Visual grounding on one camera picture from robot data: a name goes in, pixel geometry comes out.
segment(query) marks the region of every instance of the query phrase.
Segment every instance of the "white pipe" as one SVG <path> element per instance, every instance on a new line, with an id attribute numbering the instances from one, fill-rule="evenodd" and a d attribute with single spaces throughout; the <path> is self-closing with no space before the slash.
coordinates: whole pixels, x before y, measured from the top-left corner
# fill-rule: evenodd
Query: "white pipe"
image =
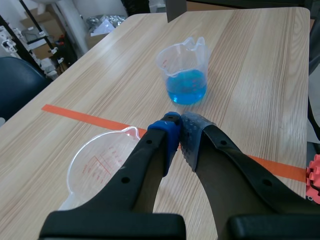
<path id="1" fill-rule="evenodd" d="M 80 14 L 72 0 L 61 0 L 56 2 L 67 25 L 70 28 L 74 40 L 79 47 L 80 53 L 84 55 L 88 52 L 86 42 L 87 27 L 80 17 Z"/>

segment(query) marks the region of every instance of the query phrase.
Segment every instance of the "textured rubber pad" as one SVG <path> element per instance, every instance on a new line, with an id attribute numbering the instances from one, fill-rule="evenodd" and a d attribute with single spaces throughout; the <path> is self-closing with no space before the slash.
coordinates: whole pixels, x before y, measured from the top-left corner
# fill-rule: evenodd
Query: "textured rubber pad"
<path id="1" fill-rule="evenodd" d="M 201 140 L 201 133 L 203 129 L 215 123 L 209 121 L 203 116 L 186 111 L 181 115 L 183 128 L 180 136 L 181 150 L 186 162 L 196 170 L 198 161 L 199 145 Z"/>

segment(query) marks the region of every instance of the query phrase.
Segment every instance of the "wooden table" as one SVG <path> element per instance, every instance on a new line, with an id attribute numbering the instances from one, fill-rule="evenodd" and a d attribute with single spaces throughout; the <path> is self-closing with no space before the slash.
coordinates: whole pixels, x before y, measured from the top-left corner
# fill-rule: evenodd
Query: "wooden table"
<path id="1" fill-rule="evenodd" d="M 206 96 L 185 106 L 170 101 L 155 57 L 189 36 L 203 36 L 212 55 Z M 168 111 L 215 122 L 304 196 L 305 184 L 293 179 L 306 164 L 308 46 L 309 11 L 299 7 L 186 12 L 170 23 L 164 13 L 129 17 L 0 128 L 0 239 L 37 238 L 68 196 L 71 159 L 93 136 L 146 129 Z M 155 211 L 181 214 L 188 239 L 216 237 L 181 152 Z"/>

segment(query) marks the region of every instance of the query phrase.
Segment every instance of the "empty measuring cup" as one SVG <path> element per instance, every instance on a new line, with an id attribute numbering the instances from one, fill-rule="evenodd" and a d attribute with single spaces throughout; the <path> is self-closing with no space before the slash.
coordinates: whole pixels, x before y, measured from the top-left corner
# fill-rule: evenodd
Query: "empty measuring cup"
<path id="1" fill-rule="evenodd" d="M 156 57 L 169 97 L 178 104 L 193 104 L 201 100 L 207 90 L 210 50 L 205 39 L 194 41 L 188 37 L 174 44 Z"/>
<path id="2" fill-rule="evenodd" d="M 110 181 L 139 142 L 136 127 L 102 133 L 81 147 L 66 177 L 69 197 L 59 210 L 74 209 L 90 199 Z"/>

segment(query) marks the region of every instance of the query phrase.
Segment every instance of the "blue rubber fingertip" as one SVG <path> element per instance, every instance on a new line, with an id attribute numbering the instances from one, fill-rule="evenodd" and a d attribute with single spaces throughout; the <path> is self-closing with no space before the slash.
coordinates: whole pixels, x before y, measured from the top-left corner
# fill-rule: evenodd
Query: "blue rubber fingertip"
<path id="1" fill-rule="evenodd" d="M 179 113 L 174 111 L 170 111 L 166 113 L 164 116 L 178 116 L 179 124 L 176 125 L 173 121 L 158 120 L 155 123 L 149 125 L 148 130 L 160 129 L 167 132 L 167 158 L 166 158 L 166 166 L 165 166 L 164 175 L 163 175 L 165 177 L 168 174 L 172 159 L 174 158 L 175 153 L 179 146 L 180 131 L 182 127 L 182 118 Z"/>

